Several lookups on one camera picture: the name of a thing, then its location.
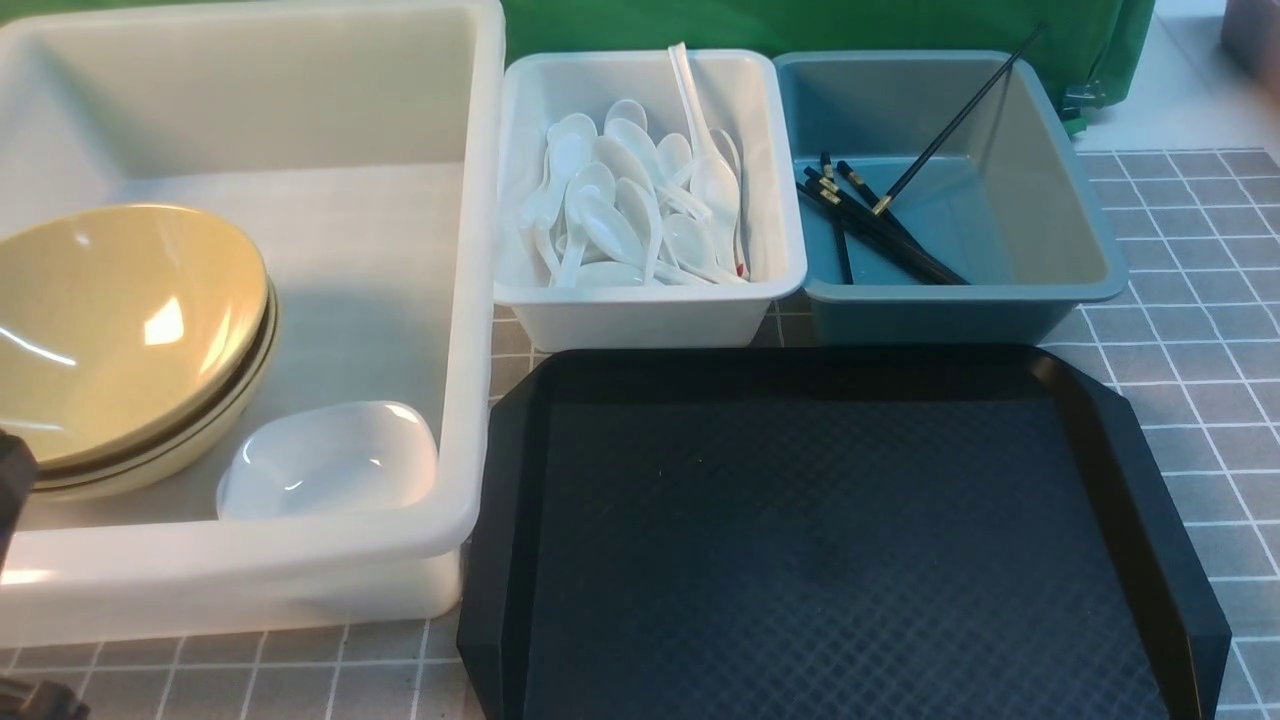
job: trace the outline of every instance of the gray grid mat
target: gray grid mat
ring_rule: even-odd
[[[1280,167],[1257,150],[1091,154],[1133,274],[1044,346],[1133,404],[1236,641],[1219,717],[1280,720]],[[754,345],[813,345],[803,296]],[[509,311],[497,400],[545,355]],[[79,688],[93,717],[474,720],[456,616],[278,633],[0,651]]]

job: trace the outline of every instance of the stacked bowls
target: stacked bowls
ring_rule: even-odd
[[[0,241],[0,429],[40,464],[32,498],[193,462],[253,397],[278,327],[257,247],[216,215],[101,208]]]

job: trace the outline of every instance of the gray-blue plastic bin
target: gray-blue plastic bin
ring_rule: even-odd
[[[780,56],[796,178],[826,150],[884,192],[1007,58]],[[829,219],[808,199],[800,206],[805,291],[826,343],[1034,343],[1078,304],[1115,297],[1128,282],[1098,201],[1025,63],[992,88],[892,206],[920,245],[972,286],[919,284],[852,238],[854,284],[844,284]]]

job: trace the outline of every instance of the green backdrop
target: green backdrop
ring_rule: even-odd
[[[0,0],[14,18],[193,0]],[[1012,50],[1050,23],[1027,59],[1050,97],[1091,85],[1096,105],[1129,91],[1155,0],[504,0],[507,61],[570,50],[748,47]]]

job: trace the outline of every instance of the chopsticks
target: chopsticks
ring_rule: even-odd
[[[836,173],[832,169],[831,154],[823,151],[819,156],[822,170],[805,168],[805,182],[796,182],[796,188],[801,195],[820,205],[831,219],[836,234],[836,246],[844,264],[842,275],[845,282],[852,283],[852,268],[849,264],[849,247],[845,243],[845,232],[852,231],[858,240],[874,250],[877,254],[890,260],[913,278],[931,284],[969,284],[963,277],[952,272],[937,258],[931,255],[911,236],[906,227],[888,210],[888,206],[902,192],[902,190],[924,168],[925,163],[942,147],[942,143],[955,133],[956,128],[973,113],[982,99],[991,92],[991,88],[1009,74],[1019,58],[1036,42],[1036,38],[1044,32],[1048,26],[1038,23],[1021,45],[1005,60],[1000,69],[987,79],[978,92],[969,99],[969,102],[960,109],[942,132],[934,137],[928,147],[911,163],[901,177],[893,182],[883,196],[877,196],[867,181],[861,178],[850,165],[841,160],[837,167],[840,174],[854,187],[854,191],[867,205],[851,197],[836,182]]]
[[[824,187],[820,179],[810,177],[796,187],[806,197],[820,204],[828,211],[835,211],[841,220],[856,233],[858,238],[877,254],[902,268],[919,282],[928,284],[969,284],[968,281],[951,272],[937,258],[914,246],[902,233],[888,227],[872,211],[849,196],[844,190],[835,192]]]
[[[982,90],[979,90],[978,94],[974,95],[969,100],[969,102],[960,109],[959,113],[956,113],[956,117],[951,118],[951,122],[947,123],[947,127],[945,127],[942,132],[933,138],[933,142],[931,142],[929,146],[924,149],[924,152],[920,152],[920,156],[916,158],[914,163],[911,163],[911,167],[908,168],[905,173],[902,173],[902,177],[897,178],[897,182],[893,183],[893,187],[890,187],[888,192],[886,192],[884,196],[881,197],[874,206],[872,206],[872,213],[879,217],[883,215],[886,210],[888,210],[890,204],[893,202],[893,199],[897,197],[900,192],[902,192],[902,188],[906,187],[906,183],[911,182],[911,178],[914,178],[915,174],[920,172],[920,168],[923,168],[924,164],[929,161],[929,158],[933,158],[933,154],[938,151],[938,147],[942,147],[942,143],[946,142],[948,137],[951,137],[951,133],[954,133],[956,128],[960,127],[960,123],[963,123],[965,118],[969,117],[969,113],[973,113],[973,109],[978,106],[978,102],[982,102],[982,99],[986,97],[988,92],[991,92],[991,88],[996,87],[996,83],[1000,82],[1000,78],[1009,74],[1009,70],[1014,67],[1014,63],[1016,63],[1018,59],[1023,56],[1023,53],[1025,53],[1027,49],[1030,47],[1033,42],[1036,42],[1036,38],[1039,37],[1042,32],[1044,32],[1046,27],[1048,27],[1046,23],[1039,23],[1036,26],[1036,29],[1032,31],[1029,36],[1027,36],[1027,40],[1024,40],[1023,44],[1018,46],[1018,50],[1014,50],[1014,54],[1010,55],[1009,59],[1005,60],[1002,65],[1000,65],[1000,69],[996,70],[996,74],[991,76],[991,79],[987,81],[987,85],[982,86]]]

